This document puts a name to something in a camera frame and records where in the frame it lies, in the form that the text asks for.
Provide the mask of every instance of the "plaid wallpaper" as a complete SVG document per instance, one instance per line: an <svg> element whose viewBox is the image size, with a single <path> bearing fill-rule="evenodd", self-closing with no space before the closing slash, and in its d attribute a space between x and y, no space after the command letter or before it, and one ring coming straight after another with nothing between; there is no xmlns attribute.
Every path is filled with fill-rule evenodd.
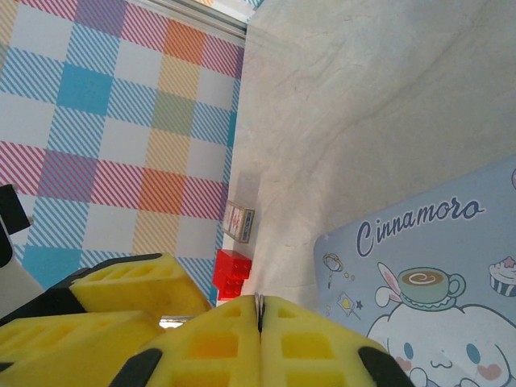
<svg viewBox="0 0 516 387"><path fill-rule="evenodd" d="M123 0L0 0L0 183L43 287L171 252L204 293L222 244L243 49Z"/></svg>

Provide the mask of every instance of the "white bunny character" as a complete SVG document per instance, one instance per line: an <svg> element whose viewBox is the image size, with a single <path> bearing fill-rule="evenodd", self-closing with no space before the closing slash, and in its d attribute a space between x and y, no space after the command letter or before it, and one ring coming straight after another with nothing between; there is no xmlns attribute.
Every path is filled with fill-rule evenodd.
<svg viewBox="0 0 516 387"><path fill-rule="evenodd" d="M381 343L416 387L503 387L516 385L516 327L483 306L444 302L421 310L406 300L398 279L378 264L389 288L377 304L399 302L372 325L368 337Z"/></svg>

